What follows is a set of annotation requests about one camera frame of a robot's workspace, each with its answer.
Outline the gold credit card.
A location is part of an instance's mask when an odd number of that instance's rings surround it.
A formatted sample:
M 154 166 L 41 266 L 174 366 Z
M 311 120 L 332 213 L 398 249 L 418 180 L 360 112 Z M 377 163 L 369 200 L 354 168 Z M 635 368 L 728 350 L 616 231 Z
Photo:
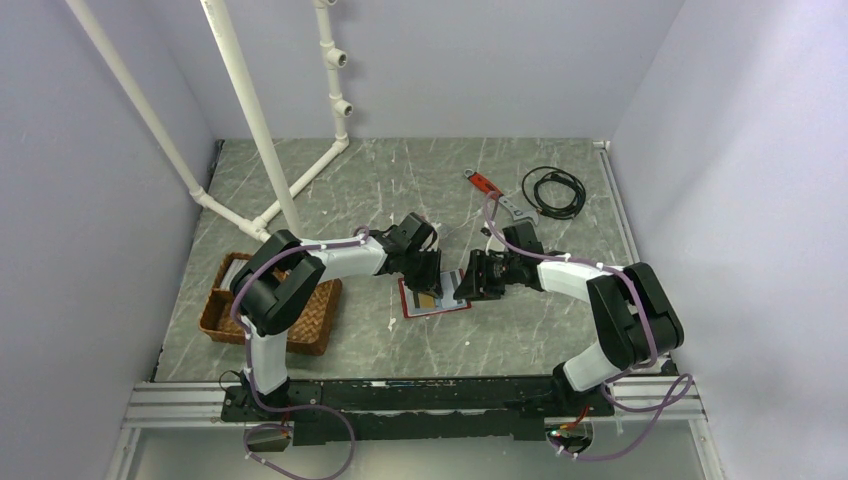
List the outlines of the gold credit card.
M 438 307 L 438 299 L 426 294 L 414 293 L 409 306 L 411 314 L 433 311 Z

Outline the woven wicker basket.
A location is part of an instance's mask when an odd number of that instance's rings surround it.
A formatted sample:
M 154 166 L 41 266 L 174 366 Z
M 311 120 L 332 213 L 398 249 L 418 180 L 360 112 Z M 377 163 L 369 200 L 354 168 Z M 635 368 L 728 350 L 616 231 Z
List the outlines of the woven wicker basket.
M 251 254 L 231 252 L 224 257 L 200 316 L 198 328 L 213 342 L 243 346 L 246 341 L 244 330 L 230 316 L 234 295 L 230 290 L 217 287 L 224 269 L 233 257 L 247 258 L 249 261 Z M 342 290 L 342 281 L 338 279 L 323 282 L 317 287 L 299 319 L 289 330 L 289 353 L 311 356 L 321 356 L 325 353 Z

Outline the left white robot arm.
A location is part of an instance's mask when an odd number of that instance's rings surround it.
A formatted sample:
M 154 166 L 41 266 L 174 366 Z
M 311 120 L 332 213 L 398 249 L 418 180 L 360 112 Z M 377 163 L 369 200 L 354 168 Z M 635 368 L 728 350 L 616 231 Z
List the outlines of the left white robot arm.
M 411 291 L 442 297 L 437 238 L 417 213 L 384 230 L 361 226 L 344 239 L 301 239 L 286 229 L 272 234 L 230 283 L 230 316 L 245 336 L 248 407 L 264 420 L 288 407 L 288 334 L 321 283 L 399 274 Z

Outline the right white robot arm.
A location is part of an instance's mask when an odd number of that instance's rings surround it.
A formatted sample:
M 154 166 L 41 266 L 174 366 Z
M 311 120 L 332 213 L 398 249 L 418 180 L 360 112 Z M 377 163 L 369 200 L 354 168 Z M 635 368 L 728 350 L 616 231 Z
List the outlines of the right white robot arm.
M 551 401 L 560 413 L 578 413 L 589 402 L 589 390 L 683 344 L 682 324 L 650 265 L 606 267 L 544 252 L 529 222 L 492 236 L 505 240 L 505 250 L 472 251 L 454 299 L 496 300 L 507 286 L 518 284 L 563 294 L 590 307 L 596 340 L 554 369 L 562 381 L 552 386 Z

